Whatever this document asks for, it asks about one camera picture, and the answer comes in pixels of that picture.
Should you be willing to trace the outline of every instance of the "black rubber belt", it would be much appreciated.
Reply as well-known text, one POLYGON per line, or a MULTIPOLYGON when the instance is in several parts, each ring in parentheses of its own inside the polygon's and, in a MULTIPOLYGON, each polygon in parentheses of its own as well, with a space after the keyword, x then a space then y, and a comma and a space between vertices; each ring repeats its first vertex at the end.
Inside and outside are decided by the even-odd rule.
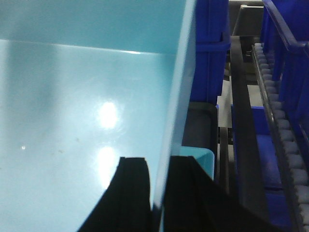
POLYGON ((240 203, 268 221, 267 201, 239 36, 232 36, 231 81, 240 203))

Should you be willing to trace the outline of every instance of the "light blue bin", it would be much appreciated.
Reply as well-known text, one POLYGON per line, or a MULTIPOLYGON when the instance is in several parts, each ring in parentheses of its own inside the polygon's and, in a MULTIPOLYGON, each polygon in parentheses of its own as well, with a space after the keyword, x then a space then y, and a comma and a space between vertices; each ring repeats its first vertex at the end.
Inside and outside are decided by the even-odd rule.
POLYGON ((1 231, 76 231, 122 156, 145 157, 161 207, 195 70, 194 8, 0 1, 1 231))
POLYGON ((214 153, 207 148, 182 146, 180 156, 193 156, 208 176, 213 180, 214 153))

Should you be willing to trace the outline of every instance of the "blue crate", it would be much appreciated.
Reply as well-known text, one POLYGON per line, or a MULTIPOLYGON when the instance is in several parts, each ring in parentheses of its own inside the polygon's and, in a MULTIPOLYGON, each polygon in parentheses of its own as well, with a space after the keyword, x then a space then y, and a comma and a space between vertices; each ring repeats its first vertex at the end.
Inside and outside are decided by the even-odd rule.
MULTIPOLYGON (((309 153, 309 2, 264 0, 261 41, 302 154, 309 153)), ((309 167, 309 156, 303 155, 309 167)))
POLYGON ((284 109, 294 112, 309 72, 309 59, 304 49, 305 41, 309 41, 309 2, 264 0, 264 5, 261 32, 264 53, 273 80, 281 80, 279 98, 284 102, 284 109))
POLYGON ((218 43, 197 43, 196 69, 190 100, 217 104, 222 92, 226 52, 231 41, 228 31, 222 33, 218 43))
POLYGON ((197 42, 219 42, 227 28, 228 0, 198 0, 197 42))

